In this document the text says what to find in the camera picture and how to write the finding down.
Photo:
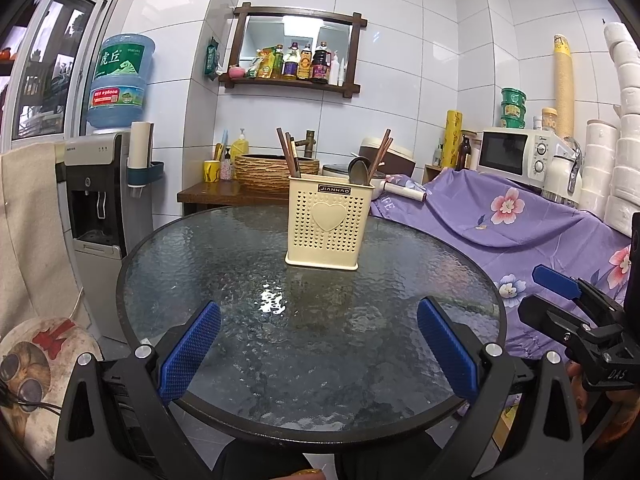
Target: wooden mirror frame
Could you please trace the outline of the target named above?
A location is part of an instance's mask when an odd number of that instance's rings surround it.
[[[351,36],[349,39],[349,63],[344,74],[344,84],[342,86],[314,83],[312,81],[300,81],[289,79],[268,79],[260,77],[243,77],[232,79],[228,72],[220,75],[220,82],[225,84],[225,88],[233,88],[237,84],[255,84],[270,86],[293,86],[297,88],[314,88],[325,92],[336,92],[343,97],[351,99],[353,94],[360,93],[360,85],[354,83],[356,74],[356,61],[358,59],[358,41],[360,40],[360,29],[367,27],[367,20],[364,20],[359,12],[354,12],[353,16],[346,14],[335,14],[334,12],[324,12],[323,10],[299,9],[296,7],[252,7],[251,2],[244,2],[242,6],[234,9],[234,15],[238,17],[238,25],[234,41],[231,45],[229,56],[229,66],[238,65],[242,41],[244,40],[244,30],[248,16],[306,16],[308,18],[320,18],[326,22],[342,23],[351,25]]]

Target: hand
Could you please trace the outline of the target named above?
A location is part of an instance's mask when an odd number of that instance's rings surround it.
[[[293,475],[274,478],[273,480],[326,480],[326,478],[324,473],[318,469],[306,469],[304,472],[293,473]]]
[[[587,420],[587,397],[588,394],[582,387],[582,367],[578,363],[569,361],[566,371],[571,379],[571,390],[574,393],[575,403],[578,407],[578,418],[580,424]],[[595,447],[604,447],[626,435],[631,429],[638,412],[640,412],[640,391],[637,388],[632,390],[620,390],[607,392],[607,397],[611,402],[620,403],[620,411],[598,437]]]

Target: stacked white container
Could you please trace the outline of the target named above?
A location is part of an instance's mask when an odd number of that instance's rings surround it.
[[[582,193],[579,208],[604,218],[609,197],[616,143],[620,132],[612,124],[593,119],[587,121],[587,146],[582,168]]]
[[[631,217],[640,212],[640,51],[623,23],[609,23],[604,36],[620,83],[620,139],[604,222],[631,236]]]

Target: heart emblem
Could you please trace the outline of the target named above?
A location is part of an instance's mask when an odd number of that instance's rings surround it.
[[[318,224],[322,231],[331,231],[347,218],[347,209],[342,204],[328,205],[325,202],[316,202],[311,208],[311,218]]]

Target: yellow paper cup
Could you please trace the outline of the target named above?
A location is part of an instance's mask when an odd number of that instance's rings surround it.
[[[202,168],[204,170],[205,182],[217,182],[220,180],[220,161],[205,160]]]

